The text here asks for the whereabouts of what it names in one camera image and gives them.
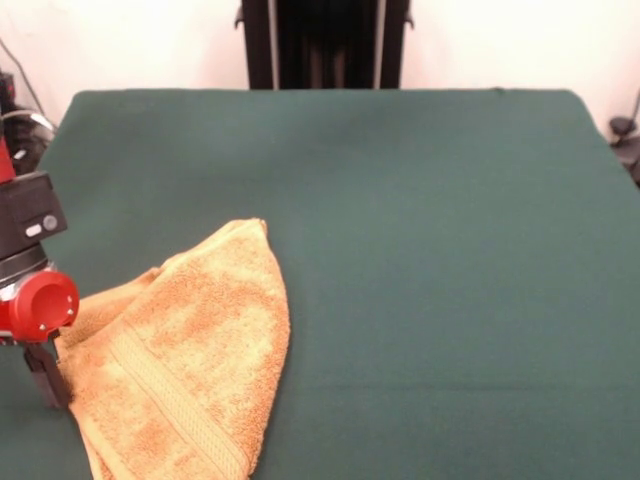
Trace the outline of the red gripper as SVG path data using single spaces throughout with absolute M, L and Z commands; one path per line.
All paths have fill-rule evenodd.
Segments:
M 67 408 L 72 395 L 49 337 L 73 324 L 79 294 L 64 273 L 41 270 L 1 288 L 1 339 L 28 343 L 24 360 L 48 407 Z

